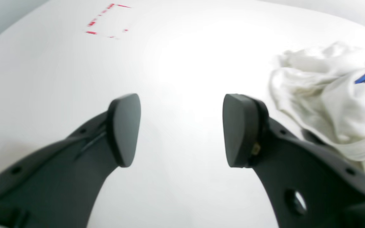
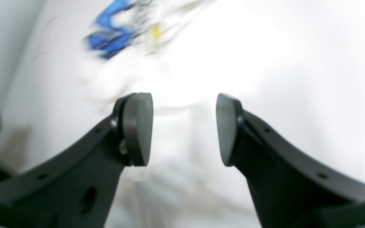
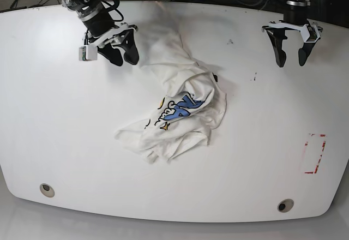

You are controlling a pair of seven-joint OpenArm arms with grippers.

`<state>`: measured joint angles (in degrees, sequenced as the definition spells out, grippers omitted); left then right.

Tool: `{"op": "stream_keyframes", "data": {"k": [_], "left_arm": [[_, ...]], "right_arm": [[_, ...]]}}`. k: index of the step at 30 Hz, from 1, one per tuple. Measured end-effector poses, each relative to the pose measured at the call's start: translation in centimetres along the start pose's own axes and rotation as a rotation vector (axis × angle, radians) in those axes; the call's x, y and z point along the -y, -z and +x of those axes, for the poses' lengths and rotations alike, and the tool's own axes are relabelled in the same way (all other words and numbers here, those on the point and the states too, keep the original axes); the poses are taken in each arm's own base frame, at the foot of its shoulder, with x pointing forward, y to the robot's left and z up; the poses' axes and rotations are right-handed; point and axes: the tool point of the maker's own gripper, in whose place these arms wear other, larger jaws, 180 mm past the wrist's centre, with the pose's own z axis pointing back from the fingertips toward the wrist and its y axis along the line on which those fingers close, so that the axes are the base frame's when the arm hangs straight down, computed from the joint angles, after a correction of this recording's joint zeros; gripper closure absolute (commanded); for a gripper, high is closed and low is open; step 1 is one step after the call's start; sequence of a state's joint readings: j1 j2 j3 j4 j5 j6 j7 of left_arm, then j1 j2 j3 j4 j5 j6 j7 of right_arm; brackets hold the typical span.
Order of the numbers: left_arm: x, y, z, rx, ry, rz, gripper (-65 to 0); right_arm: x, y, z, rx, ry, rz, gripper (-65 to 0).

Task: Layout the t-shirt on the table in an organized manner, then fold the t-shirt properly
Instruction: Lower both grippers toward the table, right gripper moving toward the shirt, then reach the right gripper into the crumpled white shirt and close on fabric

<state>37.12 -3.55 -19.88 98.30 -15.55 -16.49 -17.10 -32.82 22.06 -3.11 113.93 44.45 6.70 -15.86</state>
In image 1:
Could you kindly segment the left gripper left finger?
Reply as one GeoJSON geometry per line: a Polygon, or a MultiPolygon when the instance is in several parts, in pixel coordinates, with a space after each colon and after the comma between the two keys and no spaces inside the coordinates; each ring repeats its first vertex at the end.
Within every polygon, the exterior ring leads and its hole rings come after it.
{"type": "Polygon", "coordinates": [[[85,228],[107,177],[136,154],[138,94],[113,100],[67,138],[0,173],[0,226],[85,228]]]}

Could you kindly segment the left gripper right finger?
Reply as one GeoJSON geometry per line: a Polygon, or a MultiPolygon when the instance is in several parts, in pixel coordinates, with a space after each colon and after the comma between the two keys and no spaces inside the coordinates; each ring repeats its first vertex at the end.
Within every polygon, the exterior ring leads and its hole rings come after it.
{"type": "Polygon", "coordinates": [[[298,139],[260,100],[227,94],[222,116],[229,166],[255,171],[280,228],[365,228],[365,173],[298,139]]]}

